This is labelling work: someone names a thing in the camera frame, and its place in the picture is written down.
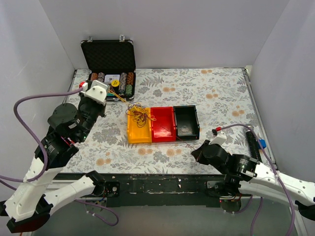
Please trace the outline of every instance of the blue object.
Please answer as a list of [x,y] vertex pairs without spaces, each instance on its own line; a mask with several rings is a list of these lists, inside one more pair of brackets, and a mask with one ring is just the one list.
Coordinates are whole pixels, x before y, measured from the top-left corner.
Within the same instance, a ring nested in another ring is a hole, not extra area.
[[259,139],[259,141],[260,141],[260,144],[262,145],[262,147],[265,149],[267,147],[266,141],[263,139]]

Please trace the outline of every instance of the floral pattern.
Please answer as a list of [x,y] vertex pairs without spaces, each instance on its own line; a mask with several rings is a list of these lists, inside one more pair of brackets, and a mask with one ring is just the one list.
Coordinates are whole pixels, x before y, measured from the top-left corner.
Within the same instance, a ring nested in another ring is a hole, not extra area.
[[[72,89],[88,78],[89,70],[77,70]],[[196,163],[191,149],[212,139],[211,130],[233,123],[251,123],[260,134],[240,68],[137,69],[135,102],[146,107],[196,105],[200,139],[189,142],[129,144],[126,135],[126,105],[108,102],[106,117],[99,117],[86,141],[76,144],[80,151],[63,169],[64,173],[96,170],[126,174],[219,174],[212,166]],[[77,106],[77,94],[67,102]],[[223,147],[230,153],[249,155],[241,127],[226,131]]]

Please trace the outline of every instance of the case lid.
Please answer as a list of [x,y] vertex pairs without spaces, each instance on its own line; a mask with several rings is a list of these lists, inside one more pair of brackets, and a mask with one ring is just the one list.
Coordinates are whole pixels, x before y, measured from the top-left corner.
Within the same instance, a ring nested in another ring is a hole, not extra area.
[[81,42],[81,48],[91,71],[136,69],[131,40],[87,40]]

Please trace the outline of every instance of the yellow bin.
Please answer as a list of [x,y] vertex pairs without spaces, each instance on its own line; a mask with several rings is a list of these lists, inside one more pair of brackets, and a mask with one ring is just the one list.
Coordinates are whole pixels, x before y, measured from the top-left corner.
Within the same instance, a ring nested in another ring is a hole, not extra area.
[[[151,117],[151,108],[145,108]],[[133,116],[128,116],[127,135],[128,143],[143,144],[152,143],[151,121],[147,119],[145,126],[139,128],[137,122],[132,120]]]

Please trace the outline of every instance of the case latch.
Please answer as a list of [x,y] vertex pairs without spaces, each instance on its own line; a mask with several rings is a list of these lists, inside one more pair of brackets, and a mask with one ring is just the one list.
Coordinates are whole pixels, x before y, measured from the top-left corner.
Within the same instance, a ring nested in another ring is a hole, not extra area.
[[125,41],[125,36],[123,34],[119,35],[119,42],[124,42]]

